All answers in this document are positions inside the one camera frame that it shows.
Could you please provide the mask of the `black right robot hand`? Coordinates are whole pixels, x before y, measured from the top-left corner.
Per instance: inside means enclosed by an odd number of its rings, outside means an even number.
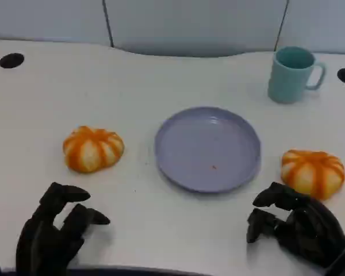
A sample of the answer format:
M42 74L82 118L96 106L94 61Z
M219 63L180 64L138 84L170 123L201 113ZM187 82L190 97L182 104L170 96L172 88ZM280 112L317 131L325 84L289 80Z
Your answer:
M295 256L323 268L345 250L345 234L333 213L308 195L272 182L253 201L247 222L247 243L261 235L275 238Z

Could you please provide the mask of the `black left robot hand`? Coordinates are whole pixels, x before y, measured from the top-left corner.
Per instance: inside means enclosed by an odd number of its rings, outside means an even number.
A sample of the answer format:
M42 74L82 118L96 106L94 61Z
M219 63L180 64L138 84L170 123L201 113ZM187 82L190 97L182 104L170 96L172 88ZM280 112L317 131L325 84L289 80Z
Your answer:
M69 263L91 225L109 225L101 212L81 202L90 194L76 186L52 183L21 231L16 248L17 275L66 275Z

